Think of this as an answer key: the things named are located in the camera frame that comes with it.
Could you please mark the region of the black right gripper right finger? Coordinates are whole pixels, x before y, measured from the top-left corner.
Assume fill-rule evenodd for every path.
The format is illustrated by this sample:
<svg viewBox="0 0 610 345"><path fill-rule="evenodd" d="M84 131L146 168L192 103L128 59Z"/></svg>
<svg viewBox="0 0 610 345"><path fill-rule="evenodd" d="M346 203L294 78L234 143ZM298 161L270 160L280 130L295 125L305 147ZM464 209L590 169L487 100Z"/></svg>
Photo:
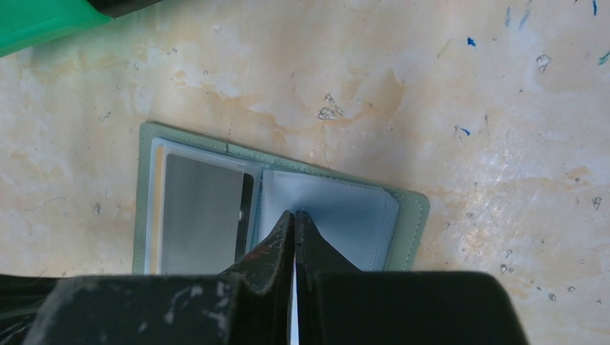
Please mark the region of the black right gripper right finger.
<svg viewBox="0 0 610 345"><path fill-rule="evenodd" d="M295 215L301 344L525 344L505 289L482 272L366 272Z"/></svg>

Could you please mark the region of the sage green card holder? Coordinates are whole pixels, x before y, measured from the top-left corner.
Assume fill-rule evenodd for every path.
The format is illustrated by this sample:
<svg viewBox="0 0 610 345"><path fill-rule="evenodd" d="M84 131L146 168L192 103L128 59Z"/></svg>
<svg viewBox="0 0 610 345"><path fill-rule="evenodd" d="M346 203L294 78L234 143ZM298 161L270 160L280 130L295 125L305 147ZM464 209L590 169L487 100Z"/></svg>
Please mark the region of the sage green card holder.
<svg viewBox="0 0 610 345"><path fill-rule="evenodd" d="M357 268L413 265L430 205L426 196L155 122L140 126L132 271L158 274L169 154L253 175L245 253L285 211L307 212L323 238Z"/></svg>

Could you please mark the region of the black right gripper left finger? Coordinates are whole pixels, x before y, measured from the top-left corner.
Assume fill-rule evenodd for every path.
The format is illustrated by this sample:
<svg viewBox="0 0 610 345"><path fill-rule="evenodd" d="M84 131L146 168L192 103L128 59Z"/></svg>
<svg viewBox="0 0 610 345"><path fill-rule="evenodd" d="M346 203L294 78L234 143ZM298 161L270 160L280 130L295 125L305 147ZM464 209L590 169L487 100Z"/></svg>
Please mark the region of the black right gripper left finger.
<svg viewBox="0 0 610 345"><path fill-rule="evenodd" d="M61 280L26 344L287 344L293 214L215 275L104 275Z"/></svg>

